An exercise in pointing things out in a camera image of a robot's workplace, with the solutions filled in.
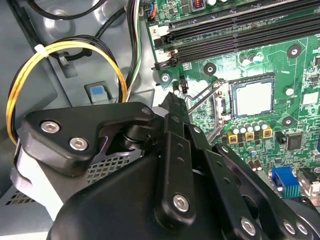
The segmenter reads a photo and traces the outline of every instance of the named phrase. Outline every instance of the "yellow wire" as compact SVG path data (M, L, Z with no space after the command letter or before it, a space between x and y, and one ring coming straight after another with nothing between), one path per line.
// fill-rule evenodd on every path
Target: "yellow wire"
M122 93L123 93L122 94L122 102L124 103L127 99L127 91L128 91L124 75L122 74L122 72L120 71L120 69L118 68L116 63L102 50L100 50L99 48L97 48L89 43L81 42L81 41L57 42L57 43L46 46L45 50L46 50L46 53L49 55L49 54L52 54L57 51L61 51L61 50L65 50L65 49L74 49L74 48L90 49L92 51L95 51L95 52L99 53L100 55L102 55L111 64L111 66L115 70L115 72L118 76L119 82L121 84L121 89L122 89ZM6 129L7 129L7 132L8 132L8 135L9 135L11 141L14 144L17 144L17 143L15 141L13 133L11 132L11 121L12 121L12 115L13 115L13 111L14 111L17 99L19 97L20 91L21 91L22 87L24 86L25 81L26 81L27 77L29 76L30 72L43 58L44 58L44 56L41 53L36 53L24 64L24 66L20 70L20 72L15 80L15 83L12 87L10 96L8 98L8 103L6 106Z

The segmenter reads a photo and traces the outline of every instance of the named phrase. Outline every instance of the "cable tie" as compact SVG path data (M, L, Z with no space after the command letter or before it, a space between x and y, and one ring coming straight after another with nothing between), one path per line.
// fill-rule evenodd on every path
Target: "cable tie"
M44 58L49 57L49 54L48 54L45 46L43 46L42 44L38 44L37 46L35 46L35 47L34 47L34 50L35 50L38 54L42 55Z

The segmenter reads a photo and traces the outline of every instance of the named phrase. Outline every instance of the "motherboard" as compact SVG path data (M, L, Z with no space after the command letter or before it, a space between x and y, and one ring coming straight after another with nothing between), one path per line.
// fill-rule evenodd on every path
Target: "motherboard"
M144 9L162 89L186 101L210 144L269 177L283 167L320 174L320 0L146 0Z

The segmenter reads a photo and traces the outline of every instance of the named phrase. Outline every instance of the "black ram slot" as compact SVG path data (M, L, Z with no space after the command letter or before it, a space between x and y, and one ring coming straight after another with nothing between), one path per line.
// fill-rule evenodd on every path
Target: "black ram slot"
M320 14L294 19L291 21L274 23L272 25L264 25L257 28L245 30L240 33L228 34L222 37L192 43L189 45L178 46L179 56L198 53L200 51L208 51L210 49L221 47L229 44L235 44L244 41L250 41L258 38L266 38L270 35L278 35L283 31L291 31L309 27L310 25L320 24Z
M289 40L299 39L311 35L318 34L320 32L320 24L312 25L309 27L303 27L301 29L295 29L291 31L282 32L269 37L258 38L254 40L238 42L230 45L224 45L216 47L211 50L203 50L200 52L180 56L177 54L177 63L186 63L196 61L200 59L212 58L224 54L237 53L240 51L263 47L270 44L277 44Z
M210 12L203 15L192 16L188 19L171 22L169 31L180 31L182 29L192 28L202 24L216 22L218 19L234 18L238 15L255 12L261 9L267 9L274 6L284 5L286 2L298 2L299 0L257 0L247 2L238 6L232 6L216 12Z
M286 5L276 6L257 12L247 13L238 17L219 20L213 23L194 26L188 29L182 29L169 33L164 36L165 42L172 43L183 39L201 36L204 34L214 33L227 28L243 26L253 22L259 22L267 19L272 19L280 16L287 16L296 12L306 11L317 7L320 0L304 0L299 2L291 2Z

